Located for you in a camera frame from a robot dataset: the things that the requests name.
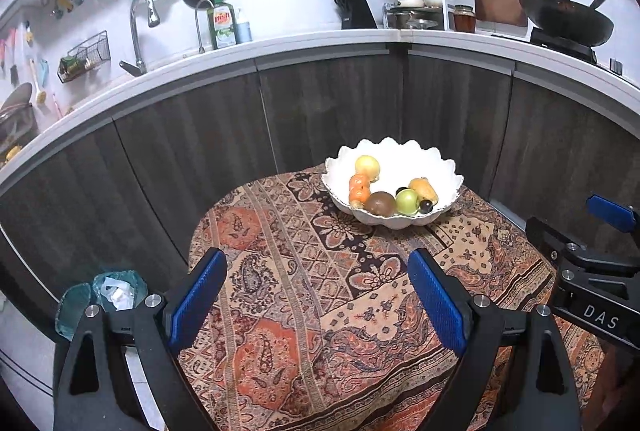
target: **wire basket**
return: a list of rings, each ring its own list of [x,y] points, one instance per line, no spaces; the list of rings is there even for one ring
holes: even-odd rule
[[[65,57],[60,59],[58,77],[61,82],[68,83],[110,60],[109,38],[107,31],[103,30],[100,34],[73,47]]]

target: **black wok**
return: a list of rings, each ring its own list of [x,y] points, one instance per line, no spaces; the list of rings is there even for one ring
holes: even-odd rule
[[[550,36],[559,36],[584,46],[606,43],[613,23],[598,12],[604,0],[594,0],[590,7],[571,0],[519,0],[529,19]]]

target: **glass jar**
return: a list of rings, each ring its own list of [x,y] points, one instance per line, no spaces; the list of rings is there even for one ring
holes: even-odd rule
[[[453,10],[453,24],[457,32],[476,32],[476,14],[470,5],[456,5]]]

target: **tile floor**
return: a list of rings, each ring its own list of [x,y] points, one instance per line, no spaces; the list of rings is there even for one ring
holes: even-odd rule
[[[15,400],[40,431],[53,429],[53,341],[40,333],[10,303],[0,311],[0,374]],[[125,358],[148,424],[159,431],[164,421],[146,382],[138,353],[125,350]]]

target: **plastic bag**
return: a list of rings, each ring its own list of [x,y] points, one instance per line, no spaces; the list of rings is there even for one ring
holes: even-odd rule
[[[145,281],[135,270],[98,274],[93,290],[106,312],[136,307],[148,294]]]

